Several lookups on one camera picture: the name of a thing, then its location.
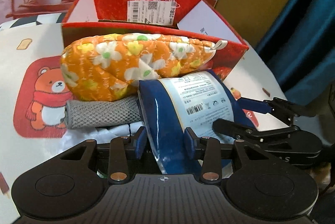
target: orange floral pouch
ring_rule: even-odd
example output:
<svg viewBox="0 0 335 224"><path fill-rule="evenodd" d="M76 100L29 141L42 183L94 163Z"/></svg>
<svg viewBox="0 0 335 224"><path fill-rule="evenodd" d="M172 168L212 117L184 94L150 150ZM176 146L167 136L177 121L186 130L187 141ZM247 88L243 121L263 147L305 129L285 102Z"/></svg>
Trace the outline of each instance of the orange floral pouch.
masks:
<svg viewBox="0 0 335 224"><path fill-rule="evenodd" d="M74 41L61 56L70 91L84 101L115 101L137 92L139 80L197 70L215 44L162 34L109 34Z"/></svg>

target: bear illustration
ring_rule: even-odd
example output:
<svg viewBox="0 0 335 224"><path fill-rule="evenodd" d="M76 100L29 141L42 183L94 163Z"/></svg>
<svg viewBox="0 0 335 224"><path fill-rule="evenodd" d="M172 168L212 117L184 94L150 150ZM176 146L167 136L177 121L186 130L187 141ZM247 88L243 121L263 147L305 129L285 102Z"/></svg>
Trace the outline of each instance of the bear illustration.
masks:
<svg viewBox="0 0 335 224"><path fill-rule="evenodd" d="M46 126L65 128L61 119L69 99L73 99L73 95L65 85L61 69L42 67L35 82L33 100L26 112L31 127L34 130L42 130Z"/></svg>

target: logo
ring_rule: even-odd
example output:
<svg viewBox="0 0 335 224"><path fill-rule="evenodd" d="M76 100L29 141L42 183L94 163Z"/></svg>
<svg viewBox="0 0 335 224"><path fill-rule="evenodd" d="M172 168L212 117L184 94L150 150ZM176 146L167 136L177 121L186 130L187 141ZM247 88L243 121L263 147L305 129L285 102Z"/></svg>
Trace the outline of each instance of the logo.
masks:
<svg viewBox="0 0 335 224"><path fill-rule="evenodd" d="M160 177L160 180L162 181L162 182L166 182L167 180L169 180L169 178L168 177Z"/></svg>

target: blue curtain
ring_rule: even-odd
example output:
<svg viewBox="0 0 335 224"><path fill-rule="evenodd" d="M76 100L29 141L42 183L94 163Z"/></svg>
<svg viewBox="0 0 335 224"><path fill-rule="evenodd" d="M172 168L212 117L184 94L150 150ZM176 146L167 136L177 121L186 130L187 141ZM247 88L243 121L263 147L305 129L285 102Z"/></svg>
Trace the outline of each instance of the blue curtain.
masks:
<svg viewBox="0 0 335 224"><path fill-rule="evenodd" d="M335 0L289 0L258 43L289 101L306 105L335 80Z"/></svg>

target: gray cloth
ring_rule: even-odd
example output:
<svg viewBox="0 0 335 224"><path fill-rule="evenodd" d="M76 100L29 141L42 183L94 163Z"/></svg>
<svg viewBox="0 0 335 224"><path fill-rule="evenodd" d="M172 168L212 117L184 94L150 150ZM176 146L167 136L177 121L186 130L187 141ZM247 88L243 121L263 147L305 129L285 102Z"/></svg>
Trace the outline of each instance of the gray cloth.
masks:
<svg viewBox="0 0 335 224"><path fill-rule="evenodd" d="M64 123L70 130L83 127L117 126L141 121L137 96L114 102L68 100Z"/></svg>

